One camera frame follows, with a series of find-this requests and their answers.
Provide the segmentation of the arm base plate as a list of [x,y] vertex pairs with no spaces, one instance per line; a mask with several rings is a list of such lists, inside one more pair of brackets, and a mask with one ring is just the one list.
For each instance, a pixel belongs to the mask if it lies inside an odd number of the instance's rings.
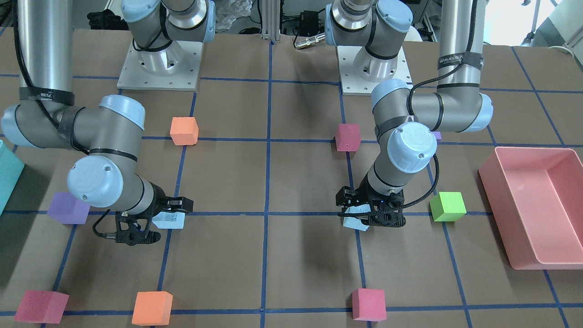
[[414,85],[403,48],[395,58],[381,60],[362,46],[337,46],[337,57],[344,95],[370,95],[379,83],[392,78],[404,81],[410,88]]
[[196,91],[203,44],[173,41],[159,52],[137,51],[131,44],[117,87],[124,90]]

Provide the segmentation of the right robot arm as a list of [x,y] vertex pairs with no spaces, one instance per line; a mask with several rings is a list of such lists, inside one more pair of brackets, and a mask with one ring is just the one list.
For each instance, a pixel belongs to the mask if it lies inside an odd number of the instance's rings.
[[[192,212],[194,202],[169,197],[137,175],[145,110],[122,95],[102,98],[97,108],[75,106],[72,91],[72,2],[14,0],[13,37],[21,72],[20,102],[1,120],[3,133],[21,147],[62,148],[85,154],[67,174],[75,199],[115,211],[116,231],[96,236],[129,246],[152,244],[160,213]],[[211,42],[211,0],[124,0],[123,18],[133,47],[144,52],[147,72],[174,72],[181,65],[179,41]]]

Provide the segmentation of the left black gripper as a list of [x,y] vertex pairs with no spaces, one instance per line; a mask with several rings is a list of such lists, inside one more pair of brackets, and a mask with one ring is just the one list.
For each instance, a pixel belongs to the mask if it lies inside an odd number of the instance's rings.
[[336,204],[342,207],[342,212],[346,208],[368,204],[370,212],[379,210],[389,210],[391,212],[385,214],[365,215],[360,220],[367,226],[383,226],[383,227],[402,227],[406,224],[402,210],[393,210],[394,208],[404,205],[403,191],[398,193],[391,193],[390,195],[381,195],[377,193],[369,184],[366,178],[363,179],[361,185],[357,189],[351,189],[348,186],[342,187],[336,195]]

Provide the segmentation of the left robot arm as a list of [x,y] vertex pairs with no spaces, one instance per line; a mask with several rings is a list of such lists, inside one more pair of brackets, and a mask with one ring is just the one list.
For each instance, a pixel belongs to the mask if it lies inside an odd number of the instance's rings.
[[[485,0],[443,1],[437,77],[416,85],[389,78],[373,88],[380,153],[358,188],[337,193],[340,217],[404,226],[403,210],[432,195],[439,181],[434,132],[476,132],[490,123],[493,104],[480,92],[486,6]],[[412,19],[399,0],[336,0],[326,11],[327,44],[362,46],[373,59],[389,62]]]

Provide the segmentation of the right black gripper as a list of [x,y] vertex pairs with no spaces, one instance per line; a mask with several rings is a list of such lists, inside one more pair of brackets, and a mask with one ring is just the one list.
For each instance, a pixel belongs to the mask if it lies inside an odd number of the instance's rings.
[[115,242],[129,246],[153,244],[161,239],[159,232],[150,230],[154,216],[160,213],[187,214],[194,209],[194,201],[187,197],[169,197],[157,185],[153,186],[153,198],[150,205],[140,213],[115,213]]

